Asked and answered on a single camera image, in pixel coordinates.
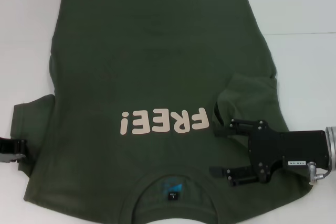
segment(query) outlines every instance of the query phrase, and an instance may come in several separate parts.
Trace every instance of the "shirt sleeve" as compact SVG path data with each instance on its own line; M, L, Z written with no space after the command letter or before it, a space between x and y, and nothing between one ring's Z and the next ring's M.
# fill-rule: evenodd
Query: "shirt sleeve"
M275 78L235 74L218 96L217 106L219 115L214 113L212 117L215 125L224 123L224 126L228 126L231 119L249 121L262 119L275 131L288 131L280 110ZM235 135L230 138L247 148L246 136ZM304 177L307 175L305 170L291 170L291 172Z
M29 158L19 162L18 170L30 177L43 144L54 110L55 97L50 94L30 103L14 106L10 136L27 140Z

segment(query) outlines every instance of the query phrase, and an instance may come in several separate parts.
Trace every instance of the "exclamation mark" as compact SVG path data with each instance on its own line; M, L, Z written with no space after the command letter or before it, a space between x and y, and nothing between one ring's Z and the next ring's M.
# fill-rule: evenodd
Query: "exclamation mark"
M120 134L125 135L127 132L127 125L128 125L128 119L126 117L129 116L128 112L123 112L121 114L124 118L121 119L121 124L120 124Z

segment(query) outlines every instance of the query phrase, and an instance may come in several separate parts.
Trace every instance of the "white letter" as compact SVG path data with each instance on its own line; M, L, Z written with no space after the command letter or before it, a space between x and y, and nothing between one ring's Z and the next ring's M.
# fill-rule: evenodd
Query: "white letter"
M201 120L200 123L193 123L192 128L194 130L200 130L200 129L205 129L209 127L209 120L206 115L205 109L204 108L199 108L198 110L200 113L195 114L191 116L191 119L194 121Z
M174 130L176 132L186 133L190 131L189 115L186 110L182 110L182 117L176 112L172 112L170 115L176 120L176 123L174 124Z
M151 128L149 126L149 120L148 120L148 112L147 110L138 110L138 111L133 111L133 115L137 116L139 115L141 118L133 120L133 125L134 126L139 126L142 125L141 129L133 129L132 133L133 134L146 134L150 133Z
M162 123L162 126L153 126L152 131L155 132L168 132L170 131L169 125L169 110L168 109L154 109L155 114L162 114L162 116L153 117L154 123Z
M121 120L121 124L120 124L120 134L121 135L125 135L127 132L127 125L128 125L128 120L126 119L126 117L129 115L128 112L123 112L121 114L124 118Z

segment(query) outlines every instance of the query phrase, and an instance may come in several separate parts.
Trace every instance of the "robotic arm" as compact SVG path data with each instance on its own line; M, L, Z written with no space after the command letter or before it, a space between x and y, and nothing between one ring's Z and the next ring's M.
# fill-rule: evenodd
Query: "robotic arm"
M27 158L27 141L0 137L0 162L10 163Z
M250 166L210 167L213 177L225 178L231 186L254 182L268 183L279 168L308 169L310 184L335 170L336 127L324 131L276 132L265 120L231 120L228 128L215 130L216 136L248 136ZM316 169L328 170L316 174Z

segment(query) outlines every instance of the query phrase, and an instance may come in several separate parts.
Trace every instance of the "black clamp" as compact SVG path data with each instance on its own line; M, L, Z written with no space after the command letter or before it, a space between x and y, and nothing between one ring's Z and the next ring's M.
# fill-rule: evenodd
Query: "black clamp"
M0 137L0 162L10 163L27 157L27 141Z
M280 168L307 168L315 162L328 169L329 152L324 131L276 132L265 120L231 120L229 127L214 130L216 136L248 136L250 166L238 168L210 167L213 177L226 177L231 186L254 182L268 183Z

